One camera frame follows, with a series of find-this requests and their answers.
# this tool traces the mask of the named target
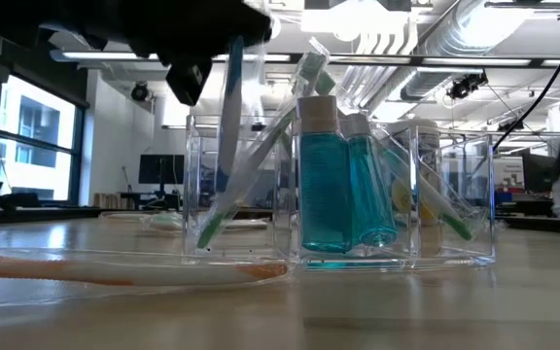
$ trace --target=black cable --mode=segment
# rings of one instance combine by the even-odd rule
[[[490,89],[492,90],[492,92],[494,92],[494,95],[503,103],[503,105],[505,105],[505,107],[507,107],[507,109],[509,110],[509,112],[510,112],[512,115],[515,116],[515,113],[513,113],[513,110],[511,109],[511,107],[509,107],[509,105],[507,105],[507,103],[505,102],[505,100],[503,100],[503,98],[492,88],[492,86],[490,86],[489,84],[487,84],[487,87],[490,88]],[[544,142],[549,148],[551,148],[552,151],[553,151],[555,154],[558,153],[558,151],[557,151],[552,145],[550,145],[547,141],[545,141],[545,139],[544,139],[538,132],[536,132],[535,130],[533,130],[533,129],[531,128],[531,126],[529,126],[529,125],[526,124],[526,123],[524,123],[524,126],[526,126],[526,128],[528,128],[529,130],[531,130],[531,132],[533,132],[533,134],[534,134],[535,136],[537,136],[537,137],[540,139],[540,141]]]
[[[501,136],[501,138],[498,141],[496,141],[494,147],[492,147],[493,151],[496,151],[496,149],[515,130],[515,128],[519,126],[521,123],[523,123],[524,120],[531,114],[531,112],[533,112],[533,110],[535,110],[535,108],[540,104],[540,102],[542,102],[543,98],[548,94],[548,91],[552,87],[552,84],[554,84],[554,82],[556,81],[556,78],[559,76],[559,74],[560,74],[560,63],[559,66],[556,67],[554,74],[552,74],[552,77],[548,81],[548,84],[545,86],[540,96],[535,100],[533,105],[526,111],[526,113],[522,117],[520,117],[512,126],[510,126],[509,129],[505,131],[505,134]]]

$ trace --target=clear acrylic organizer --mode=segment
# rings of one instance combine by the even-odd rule
[[[260,127],[268,125],[273,117],[242,117],[237,152],[256,143]],[[295,168],[292,166],[293,143],[287,132],[273,147],[258,170],[257,181],[241,199],[241,210],[268,211],[272,220],[266,228],[228,228],[218,235],[207,249],[195,249],[193,231],[200,218],[213,204],[215,173],[218,157],[217,125],[219,116],[189,116],[187,121],[187,154],[185,172],[184,254],[237,259],[290,260],[297,256],[292,239],[291,215],[295,212],[295,198],[289,188],[295,187]],[[261,209],[257,203],[268,203]]]
[[[190,117],[188,120],[184,247],[192,246],[187,240],[194,239],[193,230],[212,203],[212,199],[200,199],[205,196],[201,183],[208,182],[203,176],[217,162],[217,130],[199,127],[209,123],[217,123],[217,117],[214,122],[208,117]],[[239,143],[253,142],[256,132],[247,129],[251,121],[242,123],[246,125],[242,125],[242,129],[246,129],[241,132]],[[440,136],[450,137],[455,133],[459,137],[455,138],[454,144],[439,146]],[[388,167],[383,166],[383,177],[394,204],[398,238],[392,245],[382,248],[359,244],[350,252],[330,254],[301,247],[298,135],[290,137],[289,134],[293,133],[287,132],[259,169],[259,172],[274,173],[273,182],[269,184],[273,193],[273,219],[267,229],[228,229],[212,241],[207,250],[187,250],[185,254],[286,259],[306,263],[309,270],[338,271],[481,266],[496,260],[490,135],[470,138],[457,131],[414,126],[377,137],[381,146],[378,158],[388,164]],[[392,169],[391,164],[401,166],[402,170]],[[442,219],[437,204],[438,200],[444,199],[472,238],[464,237]]]

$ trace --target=computer monitor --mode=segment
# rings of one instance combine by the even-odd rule
[[[139,183],[147,185],[183,184],[185,171],[183,155],[142,155],[140,157]]]
[[[552,168],[555,160],[555,157],[522,155],[524,190],[527,193],[549,193],[552,191]]]

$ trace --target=table surface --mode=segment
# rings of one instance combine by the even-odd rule
[[[168,253],[179,240],[99,220],[0,226],[0,247]],[[498,253],[489,268],[302,273],[292,283],[141,296],[0,279],[0,348],[560,348],[560,233],[507,230]]]

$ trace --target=window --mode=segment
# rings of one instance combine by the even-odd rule
[[[76,108],[70,102],[10,77],[2,86],[0,130],[71,149]]]
[[[75,115],[72,103],[10,77],[0,101],[1,194],[70,198]]]
[[[0,194],[77,203],[83,112],[11,76],[0,94]]]

